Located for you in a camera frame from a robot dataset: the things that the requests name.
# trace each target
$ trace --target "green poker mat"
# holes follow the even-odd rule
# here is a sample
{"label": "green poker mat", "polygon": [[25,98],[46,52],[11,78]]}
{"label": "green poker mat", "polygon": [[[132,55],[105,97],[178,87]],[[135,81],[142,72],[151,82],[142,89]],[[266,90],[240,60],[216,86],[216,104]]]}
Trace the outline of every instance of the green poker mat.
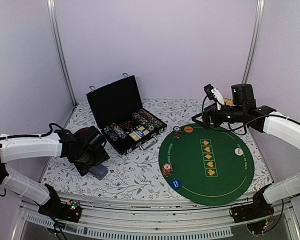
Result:
{"label": "green poker mat", "polygon": [[[185,127],[193,128],[186,133]],[[198,124],[181,128],[181,138],[171,132],[159,151],[159,166],[172,164],[167,183],[185,198],[203,205],[223,205],[249,188],[255,172],[246,144],[232,132],[205,130]]]}

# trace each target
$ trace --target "white wall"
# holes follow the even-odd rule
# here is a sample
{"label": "white wall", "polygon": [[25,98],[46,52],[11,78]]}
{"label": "white wall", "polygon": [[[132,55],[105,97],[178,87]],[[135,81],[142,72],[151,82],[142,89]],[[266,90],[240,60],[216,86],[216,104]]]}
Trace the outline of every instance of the white wall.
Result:
{"label": "white wall", "polygon": [[[249,83],[257,105],[300,122],[300,0],[265,1]],[[300,172],[300,151],[275,137],[253,134],[276,181]],[[300,224],[300,196],[292,200]]]}
{"label": "white wall", "polygon": [[[72,109],[49,21],[47,1],[0,0],[0,133],[44,133]],[[47,159],[12,162],[38,180]],[[0,197],[0,240],[9,239],[20,197]]]}
{"label": "white wall", "polygon": [[56,13],[74,92],[127,72],[142,98],[194,99],[240,83],[256,0],[58,0]]}

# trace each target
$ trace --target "black briefcase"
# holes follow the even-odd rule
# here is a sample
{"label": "black briefcase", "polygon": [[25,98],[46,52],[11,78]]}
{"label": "black briefcase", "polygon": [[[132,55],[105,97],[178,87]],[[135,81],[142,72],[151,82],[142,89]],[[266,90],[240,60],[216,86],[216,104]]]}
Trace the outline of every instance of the black briefcase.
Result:
{"label": "black briefcase", "polygon": [[[90,86],[91,91],[86,94],[97,126],[121,155],[128,154],[136,148],[142,150],[149,148],[158,141],[156,136],[167,127],[167,124],[143,108],[135,76],[128,76],[126,73],[123,75],[125,78],[98,89]],[[136,120],[134,113],[142,113],[142,117],[149,117],[150,114],[155,118],[151,118],[155,124],[149,120],[140,121],[140,117]],[[121,138],[124,134],[113,124],[126,133],[125,138]]]}

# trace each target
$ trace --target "floral tablecloth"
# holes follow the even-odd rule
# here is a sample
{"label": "floral tablecloth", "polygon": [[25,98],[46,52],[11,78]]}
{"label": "floral tablecloth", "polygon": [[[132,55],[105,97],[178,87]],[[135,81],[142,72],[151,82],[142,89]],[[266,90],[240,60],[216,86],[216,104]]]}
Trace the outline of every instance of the floral tablecloth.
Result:
{"label": "floral tablecloth", "polygon": [[[97,198],[184,200],[185,198],[175,192],[164,180],[158,164],[158,154],[162,141],[173,127],[193,123],[191,117],[200,112],[202,101],[196,99],[145,99],[142,103],[145,109],[167,124],[167,129],[158,136],[158,142],[155,145],[147,150],[136,149],[126,156],[121,156],[107,143],[105,149],[110,159],[103,165],[108,167],[109,173],[102,180],[97,180],[90,173],[82,177],[66,158],[52,157],[41,182],[47,183],[63,193]],[[90,106],[87,101],[81,101],[66,128],[75,132],[91,125],[97,127]],[[246,191],[246,193],[253,193],[271,183],[272,180],[249,130],[246,135],[239,137],[248,146],[253,156],[254,178]]]}

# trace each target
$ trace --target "open case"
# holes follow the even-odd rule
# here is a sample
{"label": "open case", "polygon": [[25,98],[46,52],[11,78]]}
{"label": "open case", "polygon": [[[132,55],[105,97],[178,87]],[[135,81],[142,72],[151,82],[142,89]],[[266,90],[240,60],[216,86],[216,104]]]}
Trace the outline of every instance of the open case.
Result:
{"label": "open case", "polygon": [[[157,142],[156,136],[167,127],[167,124],[143,108],[135,76],[124,76],[125,78],[98,89],[90,86],[91,91],[86,95],[97,126],[121,155],[128,154],[136,148],[149,148]],[[145,129],[144,124],[133,118],[133,113],[140,110],[159,121],[159,126],[155,126],[153,130]],[[113,123],[126,132],[126,138],[118,137],[118,140],[114,141],[105,132],[105,128],[111,127]],[[144,135],[136,138],[135,133],[139,132],[139,129],[145,129]]]}

